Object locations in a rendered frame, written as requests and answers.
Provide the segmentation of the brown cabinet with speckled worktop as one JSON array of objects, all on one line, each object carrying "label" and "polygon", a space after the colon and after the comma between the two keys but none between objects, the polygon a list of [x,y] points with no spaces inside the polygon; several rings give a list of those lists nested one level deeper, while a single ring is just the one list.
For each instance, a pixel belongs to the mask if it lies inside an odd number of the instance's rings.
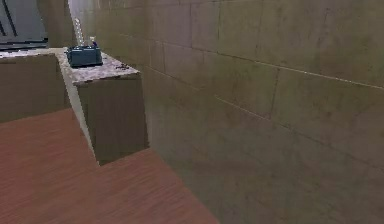
[{"label": "brown cabinet with speckled worktop", "polygon": [[0,123],[70,109],[99,165],[146,149],[141,72],[101,60],[73,68],[65,48],[0,52]]}]

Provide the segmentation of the dark blue toaster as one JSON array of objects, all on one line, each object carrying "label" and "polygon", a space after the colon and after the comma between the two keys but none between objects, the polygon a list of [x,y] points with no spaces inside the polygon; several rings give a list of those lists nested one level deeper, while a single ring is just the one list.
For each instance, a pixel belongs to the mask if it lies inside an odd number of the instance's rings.
[{"label": "dark blue toaster", "polygon": [[102,65],[101,51],[95,46],[69,47],[65,54],[71,68]]}]

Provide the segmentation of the clear glass bottle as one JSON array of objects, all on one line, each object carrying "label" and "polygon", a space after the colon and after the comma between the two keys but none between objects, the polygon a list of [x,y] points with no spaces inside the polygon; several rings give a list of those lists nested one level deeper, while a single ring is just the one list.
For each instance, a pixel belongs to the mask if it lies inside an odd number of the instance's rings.
[{"label": "clear glass bottle", "polygon": [[75,34],[78,41],[78,46],[84,46],[84,37],[81,29],[81,22],[79,18],[74,19]]}]

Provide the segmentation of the grey window with black bars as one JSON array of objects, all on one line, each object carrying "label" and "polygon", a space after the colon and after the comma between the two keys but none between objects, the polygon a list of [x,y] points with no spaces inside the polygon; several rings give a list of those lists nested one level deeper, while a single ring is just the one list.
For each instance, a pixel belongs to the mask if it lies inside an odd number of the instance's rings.
[{"label": "grey window with black bars", "polygon": [[0,0],[0,51],[47,46],[37,0]]}]

